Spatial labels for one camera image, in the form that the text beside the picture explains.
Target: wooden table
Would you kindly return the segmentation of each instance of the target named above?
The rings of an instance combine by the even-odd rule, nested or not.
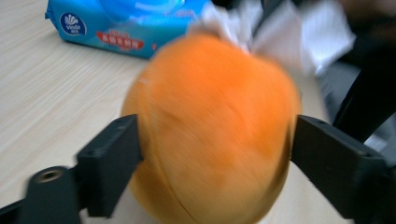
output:
[[[120,115],[125,92],[147,63],[63,42],[44,20],[47,3],[0,1],[0,207],[22,198],[35,172],[74,166],[75,154]],[[303,92],[304,113],[325,119],[316,80],[294,77]],[[125,191],[114,218],[85,223],[155,222]],[[292,165],[262,223],[346,221]]]

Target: plush toy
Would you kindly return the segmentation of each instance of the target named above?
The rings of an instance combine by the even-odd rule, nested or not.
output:
[[[162,48],[129,90],[144,160],[130,189],[161,223],[247,224],[284,185],[300,96],[287,73],[210,34]]]

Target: white tissue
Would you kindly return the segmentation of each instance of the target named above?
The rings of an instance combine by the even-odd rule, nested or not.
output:
[[[301,9],[285,0],[253,37],[261,14],[260,0],[242,1],[239,8],[230,11],[209,3],[189,32],[214,33],[242,50],[272,57],[306,75],[333,63],[355,40],[335,0],[321,0]]]

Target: blue tissue package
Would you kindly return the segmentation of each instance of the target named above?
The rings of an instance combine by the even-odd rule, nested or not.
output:
[[[210,0],[49,0],[61,39],[136,57],[184,35]]]

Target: orange plush toy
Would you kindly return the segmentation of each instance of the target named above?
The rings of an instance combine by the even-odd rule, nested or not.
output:
[[[247,224],[284,185],[300,97],[286,72],[210,34],[164,47],[127,94],[144,160],[130,183],[161,223]]]

